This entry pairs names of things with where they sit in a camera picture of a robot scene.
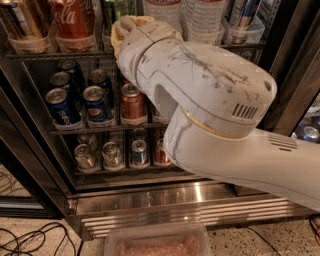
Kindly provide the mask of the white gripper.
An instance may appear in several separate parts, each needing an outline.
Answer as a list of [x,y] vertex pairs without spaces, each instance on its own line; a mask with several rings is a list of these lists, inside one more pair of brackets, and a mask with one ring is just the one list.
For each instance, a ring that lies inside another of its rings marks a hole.
[[152,16],[121,17],[112,25],[111,45],[122,74],[145,94],[182,94],[174,67],[181,54],[181,34]]

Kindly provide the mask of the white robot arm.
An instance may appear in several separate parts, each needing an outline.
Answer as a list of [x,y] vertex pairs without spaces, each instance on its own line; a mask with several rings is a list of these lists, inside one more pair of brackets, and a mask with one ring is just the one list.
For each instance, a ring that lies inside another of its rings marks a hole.
[[123,76],[168,119],[175,165],[320,211],[318,145],[257,127],[277,92],[270,74],[149,16],[121,17],[111,44]]

